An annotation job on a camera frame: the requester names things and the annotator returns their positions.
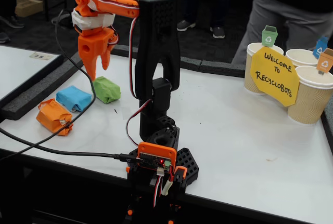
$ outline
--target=paper cup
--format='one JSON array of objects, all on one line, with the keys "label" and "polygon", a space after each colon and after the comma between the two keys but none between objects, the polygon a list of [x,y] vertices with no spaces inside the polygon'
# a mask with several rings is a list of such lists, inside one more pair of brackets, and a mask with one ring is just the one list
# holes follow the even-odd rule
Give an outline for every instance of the paper cup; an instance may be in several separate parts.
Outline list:
[{"label": "paper cup", "polygon": [[290,49],[286,52],[286,56],[292,61],[295,67],[303,65],[311,65],[316,67],[318,60],[313,55],[312,51],[304,49]]},{"label": "paper cup", "polygon": [[[253,79],[250,75],[250,71],[251,71],[252,56],[263,47],[264,46],[261,43],[252,43],[252,44],[248,45],[247,56],[246,56],[244,86],[247,90],[249,90],[253,93],[256,93],[258,95],[264,95],[265,93],[260,91],[258,89],[258,87],[255,85],[255,83],[254,83],[254,81],[253,81]],[[270,48],[283,55],[283,50],[280,47],[273,46],[273,47],[270,47]]]},{"label": "paper cup", "polygon": [[299,123],[315,124],[333,94],[333,75],[320,75],[312,66],[297,67],[296,72],[300,87],[296,103],[288,108],[288,115]]}]

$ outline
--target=shoe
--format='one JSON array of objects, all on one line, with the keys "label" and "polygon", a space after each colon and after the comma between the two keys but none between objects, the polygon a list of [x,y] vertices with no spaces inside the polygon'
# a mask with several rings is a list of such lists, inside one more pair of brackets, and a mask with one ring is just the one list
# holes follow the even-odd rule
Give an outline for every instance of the shoe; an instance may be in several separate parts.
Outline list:
[{"label": "shoe", "polygon": [[6,23],[11,28],[24,28],[24,24],[21,23],[16,15],[13,16],[0,16],[0,21]]},{"label": "shoe", "polygon": [[196,23],[189,23],[186,20],[182,20],[177,24],[177,30],[180,32],[186,31],[188,28],[194,28],[196,26]]},{"label": "shoe", "polygon": [[9,36],[5,32],[0,32],[0,44],[4,44],[9,41],[10,41]]},{"label": "shoe", "polygon": [[210,28],[210,31],[213,32],[214,38],[224,38],[225,37],[224,29],[222,27]]}]

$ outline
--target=recycling symbol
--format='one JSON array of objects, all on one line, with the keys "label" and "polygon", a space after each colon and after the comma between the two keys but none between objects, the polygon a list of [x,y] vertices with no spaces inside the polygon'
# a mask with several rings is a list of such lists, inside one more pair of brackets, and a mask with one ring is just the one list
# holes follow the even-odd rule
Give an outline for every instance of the recycling symbol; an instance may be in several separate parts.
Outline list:
[{"label": "recycling symbol", "polygon": [[328,61],[327,60],[325,60],[323,63],[322,63],[322,67],[328,67]]}]

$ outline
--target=sign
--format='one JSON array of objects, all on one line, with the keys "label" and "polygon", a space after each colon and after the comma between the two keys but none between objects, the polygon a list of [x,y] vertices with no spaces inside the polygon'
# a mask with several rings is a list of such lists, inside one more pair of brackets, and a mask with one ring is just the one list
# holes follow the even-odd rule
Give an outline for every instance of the sign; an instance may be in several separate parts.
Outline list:
[{"label": "sign", "polygon": [[276,38],[277,38],[276,27],[271,27],[267,25],[265,29],[262,31],[261,44],[263,46],[272,47],[274,46]]},{"label": "sign", "polygon": [[328,73],[333,66],[333,50],[327,48],[321,53],[318,60],[317,70]]},{"label": "sign", "polygon": [[328,43],[328,38],[327,37],[321,37],[318,42],[317,42],[317,46],[316,49],[313,50],[313,55],[319,59],[319,57],[321,56],[321,54],[326,50],[327,48],[327,43]]},{"label": "sign", "polygon": [[299,78],[286,56],[268,47],[261,48],[252,56],[250,74],[260,91],[286,107],[295,104]]},{"label": "sign", "polygon": [[33,59],[41,59],[41,60],[49,60],[54,57],[52,54],[44,54],[42,52],[34,52],[32,55],[29,56]]}]

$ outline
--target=green crumpled paper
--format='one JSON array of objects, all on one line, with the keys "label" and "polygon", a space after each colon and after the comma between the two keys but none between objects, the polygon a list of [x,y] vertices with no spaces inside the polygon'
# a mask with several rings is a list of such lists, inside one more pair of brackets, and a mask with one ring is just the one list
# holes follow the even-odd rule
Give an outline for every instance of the green crumpled paper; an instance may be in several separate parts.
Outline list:
[{"label": "green crumpled paper", "polygon": [[103,103],[111,103],[120,99],[120,87],[105,77],[98,77],[93,81],[96,97]]}]

